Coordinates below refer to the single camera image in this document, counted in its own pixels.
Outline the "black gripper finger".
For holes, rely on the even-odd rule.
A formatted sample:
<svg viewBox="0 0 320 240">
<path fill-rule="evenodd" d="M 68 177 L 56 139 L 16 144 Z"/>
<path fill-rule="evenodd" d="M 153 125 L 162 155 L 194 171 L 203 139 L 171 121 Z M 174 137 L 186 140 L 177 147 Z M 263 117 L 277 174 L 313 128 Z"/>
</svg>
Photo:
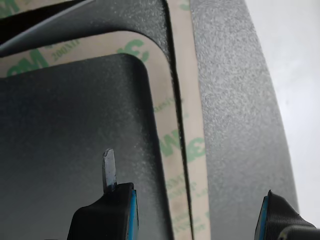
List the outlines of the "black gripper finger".
<svg viewBox="0 0 320 240">
<path fill-rule="evenodd" d="M 320 230 L 304 220 L 285 198 L 269 191 L 263 198 L 254 238 L 256 240 L 319 240 Z"/>
<path fill-rule="evenodd" d="M 103 153 L 103 195 L 73 215 L 68 240 L 136 240 L 139 231 L 137 191 L 132 182 L 117 183 L 114 150 Z"/>
</svg>

